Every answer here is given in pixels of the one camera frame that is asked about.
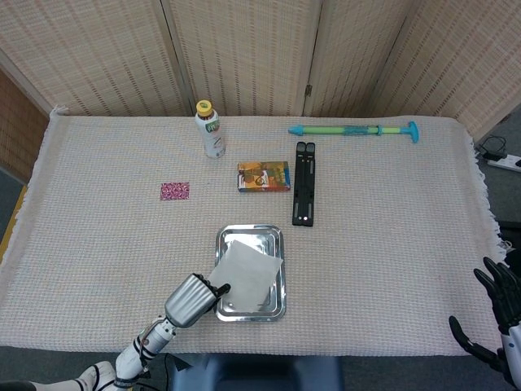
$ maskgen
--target water gun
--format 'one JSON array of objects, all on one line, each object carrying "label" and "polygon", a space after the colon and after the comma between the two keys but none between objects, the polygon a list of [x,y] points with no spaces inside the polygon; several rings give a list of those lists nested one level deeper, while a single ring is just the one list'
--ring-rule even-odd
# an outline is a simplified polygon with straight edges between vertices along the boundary
[{"label": "water gun", "polygon": [[343,136],[368,135],[374,134],[381,136],[382,134],[410,134],[413,143],[417,143],[420,139],[418,127],[414,121],[409,122],[408,126],[307,126],[296,125],[290,127],[288,133],[302,136],[304,134],[337,134]]}]

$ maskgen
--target silver tray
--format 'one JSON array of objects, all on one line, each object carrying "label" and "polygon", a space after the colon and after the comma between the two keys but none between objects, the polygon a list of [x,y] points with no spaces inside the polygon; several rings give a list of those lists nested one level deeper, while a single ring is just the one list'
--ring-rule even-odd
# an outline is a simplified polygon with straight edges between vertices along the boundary
[{"label": "silver tray", "polygon": [[215,307],[215,314],[225,322],[273,322],[286,313],[286,274],[284,272],[284,239],[282,232],[268,224],[247,226],[225,226],[217,234],[216,258],[217,266],[225,255],[230,243],[238,240],[250,247],[256,248],[266,255],[281,258],[282,264],[278,270],[274,284],[266,292],[266,300],[260,303],[255,312],[238,312],[226,301],[221,299]]}]

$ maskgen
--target robotic hand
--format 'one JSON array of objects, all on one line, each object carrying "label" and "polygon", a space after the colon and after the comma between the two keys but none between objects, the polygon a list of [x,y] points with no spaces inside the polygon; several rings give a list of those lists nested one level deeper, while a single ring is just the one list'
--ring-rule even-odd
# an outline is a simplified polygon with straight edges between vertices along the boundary
[{"label": "robotic hand", "polygon": [[506,381],[521,389],[521,276],[487,257],[484,258],[484,264],[493,279],[479,269],[474,269],[474,275],[485,286],[492,301],[503,348],[495,354],[472,342],[453,316],[449,318],[450,330],[466,352],[501,372]]},{"label": "robotic hand", "polygon": [[164,304],[166,316],[154,320],[118,356],[114,386],[127,389],[147,377],[147,363],[172,340],[175,329],[193,325],[229,290],[227,283],[215,288],[202,275],[189,275]]},{"label": "robotic hand", "polygon": [[0,391],[113,391],[128,389],[141,377],[150,377],[150,362],[175,336],[176,328],[193,325],[230,290],[229,284],[213,287],[202,275],[189,275],[164,304],[160,316],[141,331],[116,360],[116,372],[109,362],[95,364],[77,379],[54,384],[28,381],[0,382]]}]

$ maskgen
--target white tablecloth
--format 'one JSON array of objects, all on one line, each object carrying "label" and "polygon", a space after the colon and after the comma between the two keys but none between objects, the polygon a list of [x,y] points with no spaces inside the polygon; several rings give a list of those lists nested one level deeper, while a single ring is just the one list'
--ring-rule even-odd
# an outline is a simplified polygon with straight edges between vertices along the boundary
[{"label": "white tablecloth", "polygon": [[[306,136],[297,123],[405,125],[405,135]],[[499,346],[472,270],[502,259],[471,138],[446,118],[227,117],[205,157],[192,118],[53,115],[0,270],[0,344],[118,351],[192,272],[213,268],[229,224],[282,229],[287,313],[276,323],[205,315],[170,352],[463,354],[448,317]],[[243,194],[236,166],[317,144],[314,227],[291,225],[292,191]],[[160,200],[163,182],[190,199]]]}]

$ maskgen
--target pink sticker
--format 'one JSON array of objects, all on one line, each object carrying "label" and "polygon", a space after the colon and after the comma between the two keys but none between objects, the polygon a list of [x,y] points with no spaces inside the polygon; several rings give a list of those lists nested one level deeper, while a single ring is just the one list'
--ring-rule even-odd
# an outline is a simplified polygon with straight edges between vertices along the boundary
[{"label": "pink sticker", "polygon": [[161,183],[161,200],[188,200],[189,195],[188,182]]}]

